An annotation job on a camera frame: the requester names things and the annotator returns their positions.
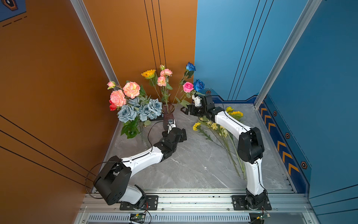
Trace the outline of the yellow rose spray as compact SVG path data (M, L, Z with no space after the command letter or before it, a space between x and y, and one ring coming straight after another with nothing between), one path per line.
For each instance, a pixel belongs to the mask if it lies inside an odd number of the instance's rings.
M238 164L235 161L233 154L230 150L230 146L229 146L229 142L228 142L229 133L228 133L227 129L224 128L223 126L218 125L217 123L212 122L212 121L208 121L207 126L214 134L216 134L218 141L224 147L224 149L226 150L226 152L228 154L229 159L233 163L235 171L237 172L238 176L241 177L240 172L238 170Z

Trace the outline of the background small orange sunflower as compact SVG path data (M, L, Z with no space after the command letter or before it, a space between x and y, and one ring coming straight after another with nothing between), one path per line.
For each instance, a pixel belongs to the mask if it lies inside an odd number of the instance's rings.
M141 76L143 76L146 80L148 80L149 82L149 85L152 86L156 93L157 93L157 96L159 98L159 101L162 100L162 95L161 93L159 93L159 90L158 90L158 75L157 75L157 71L156 70L147 70L145 72L143 72L141 74Z

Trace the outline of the yellow poppy spray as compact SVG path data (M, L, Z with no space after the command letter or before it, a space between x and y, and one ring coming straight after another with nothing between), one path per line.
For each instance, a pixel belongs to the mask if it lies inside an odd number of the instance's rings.
M233 112L235 111L231 106L228 106L226 108L226 112L229 114L230 112ZM238 153L237 153L237 147L238 147L238 139L236 137L234 137L234 135L232 133L229 134L230 136L230 139L231 139L231 142L234 146L234 152L236 154L236 157L237 157L237 161L238 161L238 166L240 166L240 169L241 169L241 172L242 172L242 178L244 180L247 179L247 175L246 175L246 168L245 168L245 165L242 161L242 159L239 157Z

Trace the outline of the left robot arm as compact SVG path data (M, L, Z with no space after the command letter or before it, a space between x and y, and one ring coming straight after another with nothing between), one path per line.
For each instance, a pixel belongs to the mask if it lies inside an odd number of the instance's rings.
M122 159L111 157L94 180L94 187L108 205L124 202L142 208L146 204L146 194L139 186L131 186L130 179L138 172L171 157L178 143L186 140L186 130L174 127L167 136L140 154Z

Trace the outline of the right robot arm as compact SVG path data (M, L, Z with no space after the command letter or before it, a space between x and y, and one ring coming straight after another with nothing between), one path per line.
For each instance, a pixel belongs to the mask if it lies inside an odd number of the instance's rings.
M263 186L262 158L264 143L259 128L251 128L238 121L240 112L231 107L223 109L215 106L212 96L193 95L193 103L183 101L181 111L187 115L199 118L193 130L200 132L207 140L212 140L206 132L209 129L218 139L229 157L233 154L235 169L241 168L247 180L246 197L233 197L235 210L261 210L266 212L272 209L268 192Z

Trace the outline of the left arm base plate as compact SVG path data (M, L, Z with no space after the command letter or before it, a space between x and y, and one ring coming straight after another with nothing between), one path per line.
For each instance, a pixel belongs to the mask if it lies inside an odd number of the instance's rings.
M131 204L128 202L122 202L120 204L121 211L156 211L158 209L158 195L146 195L142 196L140 200Z

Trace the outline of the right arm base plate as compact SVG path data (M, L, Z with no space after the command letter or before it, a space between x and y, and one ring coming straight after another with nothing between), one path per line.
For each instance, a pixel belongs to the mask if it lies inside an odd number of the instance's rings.
M271 211L271 203L265 194L258 196L252 195L233 195L231 197L235 211L252 210L252 211Z

